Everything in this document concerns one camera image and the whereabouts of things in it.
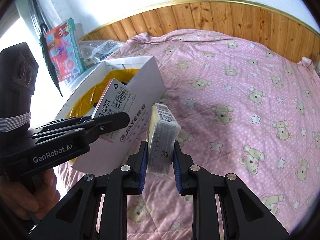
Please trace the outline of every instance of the colorful toy box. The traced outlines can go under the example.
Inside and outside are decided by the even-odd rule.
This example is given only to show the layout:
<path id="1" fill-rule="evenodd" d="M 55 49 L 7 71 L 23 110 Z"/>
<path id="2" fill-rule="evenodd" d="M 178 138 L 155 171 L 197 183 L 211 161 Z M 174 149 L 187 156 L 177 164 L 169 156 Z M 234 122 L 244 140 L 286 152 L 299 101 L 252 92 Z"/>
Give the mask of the colorful toy box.
<path id="1" fill-rule="evenodd" d="M 49 31 L 45 38 L 59 82 L 85 71 L 84 61 L 79 53 L 76 27 L 72 18 Z"/>

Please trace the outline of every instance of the polka dot fabric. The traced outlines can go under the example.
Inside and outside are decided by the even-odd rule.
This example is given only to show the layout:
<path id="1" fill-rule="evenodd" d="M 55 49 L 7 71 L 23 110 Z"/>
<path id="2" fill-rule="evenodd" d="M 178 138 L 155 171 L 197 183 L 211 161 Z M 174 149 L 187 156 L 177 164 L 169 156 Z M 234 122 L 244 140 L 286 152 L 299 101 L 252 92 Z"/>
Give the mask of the polka dot fabric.
<path id="1" fill-rule="evenodd" d="M 199 30 L 142 33 L 110 58 L 133 56 L 156 58 L 182 151 L 211 173 L 237 174 L 293 230 L 320 185 L 320 79 L 311 60 L 295 64 L 259 43 Z M 60 170 L 73 177 L 69 187 L 82 176 L 67 164 Z M 178 195 L 173 171 L 147 174 L 143 194 L 128 197 L 128 238 L 190 239 L 192 203 Z"/>

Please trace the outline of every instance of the black umbrella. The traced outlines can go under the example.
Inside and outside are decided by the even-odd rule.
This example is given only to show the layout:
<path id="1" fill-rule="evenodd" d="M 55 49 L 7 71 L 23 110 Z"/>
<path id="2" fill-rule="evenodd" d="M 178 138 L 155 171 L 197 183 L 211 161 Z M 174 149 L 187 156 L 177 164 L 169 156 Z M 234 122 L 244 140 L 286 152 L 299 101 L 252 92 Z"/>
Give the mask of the black umbrella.
<path id="1" fill-rule="evenodd" d="M 56 73 L 56 69 L 53 65 L 53 63 L 51 62 L 50 56 L 49 56 L 49 52 L 48 52 L 48 47 L 47 47 L 47 41 L 44 37 L 44 34 L 47 33 L 48 27 L 47 25 L 45 25 L 44 23 L 41 23 L 40 25 L 40 29 L 41 29 L 41 35 L 40 35 L 40 45 L 42 46 L 42 55 L 45 61 L 45 64 L 47 65 L 49 74 L 51 76 L 52 81 L 54 82 L 54 84 L 56 85 L 57 89 L 60 92 L 60 95 L 63 97 L 61 90 L 60 90 L 60 86 L 59 86 L 59 80 L 57 77 L 57 73 Z"/>

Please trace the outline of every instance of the wooden headboard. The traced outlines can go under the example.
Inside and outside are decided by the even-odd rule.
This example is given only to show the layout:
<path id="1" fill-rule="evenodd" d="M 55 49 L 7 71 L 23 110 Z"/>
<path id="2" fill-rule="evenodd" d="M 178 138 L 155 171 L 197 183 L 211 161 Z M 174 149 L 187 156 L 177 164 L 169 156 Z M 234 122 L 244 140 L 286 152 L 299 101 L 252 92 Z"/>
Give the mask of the wooden headboard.
<path id="1" fill-rule="evenodd" d="M 160 37 L 178 29 L 212 30 L 259 42 L 298 62 L 319 60 L 320 35 L 299 19 L 262 4 L 243 0 L 177 0 L 124 15 L 86 35 L 83 40 L 127 41 L 148 32 Z"/>

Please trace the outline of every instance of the white strap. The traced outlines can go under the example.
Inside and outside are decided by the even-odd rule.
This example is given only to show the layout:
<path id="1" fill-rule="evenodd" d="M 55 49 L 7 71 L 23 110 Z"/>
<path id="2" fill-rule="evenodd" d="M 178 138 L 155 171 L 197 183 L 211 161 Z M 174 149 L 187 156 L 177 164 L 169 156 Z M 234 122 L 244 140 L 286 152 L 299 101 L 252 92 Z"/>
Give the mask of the white strap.
<path id="1" fill-rule="evenodd" d="M 30 118 L 30 113 L 9 118 L 0 118 L 0 132 L 10 132 L 26 123 L 30 123 Z"/>

